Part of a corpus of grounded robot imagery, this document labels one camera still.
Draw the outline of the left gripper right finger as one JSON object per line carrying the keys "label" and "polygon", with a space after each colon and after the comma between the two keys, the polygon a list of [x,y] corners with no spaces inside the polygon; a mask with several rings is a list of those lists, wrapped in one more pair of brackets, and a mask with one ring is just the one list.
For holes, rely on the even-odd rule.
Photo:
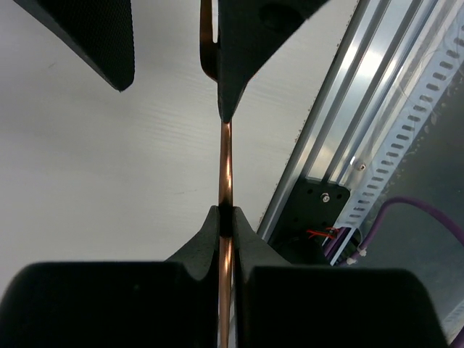
{"label": "left gripper right finger", "polygon": [[239,347],[445,347],[428,292],[401,269],[292,265],[234,208]]}

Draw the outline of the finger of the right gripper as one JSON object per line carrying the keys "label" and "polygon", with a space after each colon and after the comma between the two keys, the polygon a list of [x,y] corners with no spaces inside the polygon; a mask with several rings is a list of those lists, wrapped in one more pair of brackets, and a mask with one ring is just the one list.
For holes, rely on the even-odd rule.
{"label": "finger of the right gripper", "polygon": [[261,67],[325,1],[219,1],[217,103],[229,123]]}
{"label": "finger of the right gripper", "polygon": [[130,0],[23,0],[22,9],[71,48],[113,89],[135,77]]}

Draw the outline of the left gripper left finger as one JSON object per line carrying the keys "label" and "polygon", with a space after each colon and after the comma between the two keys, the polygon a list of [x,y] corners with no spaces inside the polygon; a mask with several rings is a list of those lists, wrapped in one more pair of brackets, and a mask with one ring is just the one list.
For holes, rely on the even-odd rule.
{"label": "left gripper left finger", "polygon": [[215,347],[218,228],[165,261],[37,262],[1,300],[3,347]]}

